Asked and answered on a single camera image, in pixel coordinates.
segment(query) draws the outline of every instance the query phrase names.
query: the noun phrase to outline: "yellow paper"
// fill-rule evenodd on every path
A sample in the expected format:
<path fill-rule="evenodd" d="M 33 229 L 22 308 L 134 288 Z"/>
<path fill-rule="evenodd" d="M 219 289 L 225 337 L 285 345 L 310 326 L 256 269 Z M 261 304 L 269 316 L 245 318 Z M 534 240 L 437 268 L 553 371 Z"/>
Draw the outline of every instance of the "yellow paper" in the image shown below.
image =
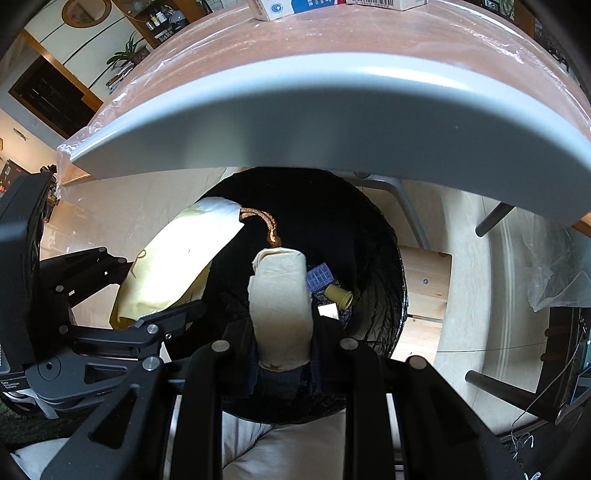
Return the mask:
<path fill-rule="evenodd" d="M 200 299 L 213 257 L 242 228 L 241 206 L 210 197 L 184 209 L 142 250 L 121 284 L 111 326 Z"/>

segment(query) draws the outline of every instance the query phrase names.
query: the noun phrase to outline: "potted plant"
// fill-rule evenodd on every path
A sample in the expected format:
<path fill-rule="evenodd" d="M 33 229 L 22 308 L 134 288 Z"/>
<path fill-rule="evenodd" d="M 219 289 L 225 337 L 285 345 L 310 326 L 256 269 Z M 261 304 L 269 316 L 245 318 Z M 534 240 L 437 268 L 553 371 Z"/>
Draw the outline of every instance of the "potted plant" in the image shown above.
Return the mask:
<path fill-rule="evenodd" d="M 134 40 L 135 32 L 129 36 L 129 40 L 125 44 L 125 50 L 115 52 L 115 54 L 107 60 L 107 65 L 112 65 L 113 68 L 115 68 L 117 63 L 122 60 L 130 61 L 134 65 L 137 65 L 145 59 L 150 54 L 146 46 L 144 45 L 138 50 L 138 43 L 141 42 L 143 38 L 140 38 L 137 42 L 134 42 Z"/>

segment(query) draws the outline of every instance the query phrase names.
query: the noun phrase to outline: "metal chair leg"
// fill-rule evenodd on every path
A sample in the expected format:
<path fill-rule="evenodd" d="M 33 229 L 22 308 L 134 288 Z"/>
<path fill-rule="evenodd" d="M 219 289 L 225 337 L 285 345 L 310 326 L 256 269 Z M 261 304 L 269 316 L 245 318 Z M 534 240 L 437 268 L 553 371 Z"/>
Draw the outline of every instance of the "metal chair leg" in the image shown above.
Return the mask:
<path fill-rule="evenodd" d="M 508 205 L 506 203 L 499 203 L 491 213 L 486 215 L 483 221 L 476 227 L 476 234 L 478 236 L 485 236 L 491 228 L 499 223 L 507 214 L 515 208 L 514 205 Z"/>
<path fill-rule="evenodd" d="M 382 175 L 373 175 L 360 172 L 350 171 L 334 171 L 335 175 L 347 180 L 350 184 L 356 187 L 367 187 L 371 189 L 384 190 L 390 192 L 398 200 L 402 212 L 410 225 L 413 235 L 417 240 L 418 246 L 425 250 L 431 250 L 427 234 L 423 229 L 421 220 L 419 220 L 413 203 L 410 201 L 408 194 L 400 179 L 394 177 L 385 177 Z"/>
<path fill-rule="evenodd" d="M 536 394 L 533 392 L 514 387 L 513 385 L 475 372 L 474 370 L 469 370 L 466 373 L 466 381 L 524 411 L 527 407 L 530 407 L 530 404 L 536 398 Z M 558 410 L 547 405 L 542 400 L 537 400 L 531 405 L 528 412 L 538 418 L 551 422 L 554 422 L 558 416 Z"/>

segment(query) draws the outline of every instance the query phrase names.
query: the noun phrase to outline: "blue package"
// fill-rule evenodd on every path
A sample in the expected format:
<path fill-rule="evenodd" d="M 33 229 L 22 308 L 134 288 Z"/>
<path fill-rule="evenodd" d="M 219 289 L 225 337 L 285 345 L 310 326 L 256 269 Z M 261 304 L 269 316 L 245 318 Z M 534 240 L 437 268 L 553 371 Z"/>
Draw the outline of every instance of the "blue package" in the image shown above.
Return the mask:
<path fill-rule="evenodd" d="M 345 2 L 346 0 L 248 0 L 254 17 L 265 21 Z"/>
<path fill-rule="evenodd" d="M 308 290 L 312 293 L 317 291 L 324 291 L 331 283 L 335 282 L 335 278 L 329 270 L 329 266 L 326 263 L 314 267 L 306 275 L 306 281 L 308 284 Z"/>

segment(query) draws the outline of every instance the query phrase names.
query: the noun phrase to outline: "shelf with bottles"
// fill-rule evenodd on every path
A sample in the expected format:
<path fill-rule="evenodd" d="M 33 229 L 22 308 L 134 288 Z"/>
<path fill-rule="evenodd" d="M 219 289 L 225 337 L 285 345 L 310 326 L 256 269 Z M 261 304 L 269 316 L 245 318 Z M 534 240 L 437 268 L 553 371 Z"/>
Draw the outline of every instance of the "shelf with bottles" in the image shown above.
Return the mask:
<path fill-rule="evenodd" d="M 152 48 L 206 15 L 196 0 L 113 0 L 113 3 Z"/>

